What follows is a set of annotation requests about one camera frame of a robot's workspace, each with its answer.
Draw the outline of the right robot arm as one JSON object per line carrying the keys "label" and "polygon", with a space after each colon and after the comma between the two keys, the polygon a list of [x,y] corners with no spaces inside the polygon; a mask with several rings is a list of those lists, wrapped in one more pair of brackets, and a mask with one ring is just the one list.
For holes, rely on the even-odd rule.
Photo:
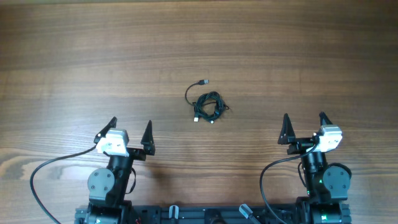
{"label": "right robot arm", "polygon": [[338,147],[343,132],[324,112],[319,117],[320,129],[311,137],[298,138],[285,114],[278,139],[280,145],[288,145],[288,155],[300,156],[307,189],[307,196],[296,200],[294,223],[351,223],[349,205],[344,201],[352,172],[343,164],[326,161],[326,153]]}

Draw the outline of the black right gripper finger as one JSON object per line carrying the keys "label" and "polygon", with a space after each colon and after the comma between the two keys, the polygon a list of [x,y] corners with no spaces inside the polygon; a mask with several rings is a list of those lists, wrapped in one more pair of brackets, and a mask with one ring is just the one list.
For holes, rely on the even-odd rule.
{"label": "black right gripper finger", "polygon": [[330,121],[330,119],[328,118],[328,116],[326,115],[325,112],[321,111],[319,114],[319,117],[320,117],[320,125],[321,126],[332,124],[332,122]]}
{"label": "black right gripper finger", "polygon": [[292,144],[295,142],[295,132],[292,127],[291,120],[286,113],[283,117],[282,129],[279,134],[277,143],[280,145]]}

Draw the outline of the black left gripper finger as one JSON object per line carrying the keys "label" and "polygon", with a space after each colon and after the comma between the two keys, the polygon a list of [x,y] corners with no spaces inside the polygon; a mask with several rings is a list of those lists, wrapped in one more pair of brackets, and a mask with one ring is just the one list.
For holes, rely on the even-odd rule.
{"label": "black left gripper finger", "polygon": [[100,139],[105,137],[106,133],[111,129],[111,128],[115,128],[116,124],[117,124],[117,117],[113,117],[110,122],[95,136],[94,138],[94,143],[98,144]]}
{"label": "black left gripper finger", "polygon": [[147,155],[155,155],[155,144],[152,131],[152,121],[149,120],[146,130],[141,139],[141,144],[143,145],[143,150]]}

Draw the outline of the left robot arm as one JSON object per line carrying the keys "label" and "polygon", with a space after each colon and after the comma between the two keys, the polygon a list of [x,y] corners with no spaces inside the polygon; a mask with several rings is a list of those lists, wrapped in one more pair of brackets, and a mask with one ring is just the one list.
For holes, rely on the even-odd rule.
{"label": "left robot arm", "polygon": [[94,170],[87,181],[89,204],[76,210],[75,223],[122,224],[141,223],[140,215],[125,195],[132,193],[135,184],[128,188],[134,161],[145,161],[155,154],[152,121],[149,121],[141,139],[143,148],[128,147],[129,136],[125,129],[116,127],[117,118],[111,121],[95,136],[95,149],[109,157],[105,168]]}

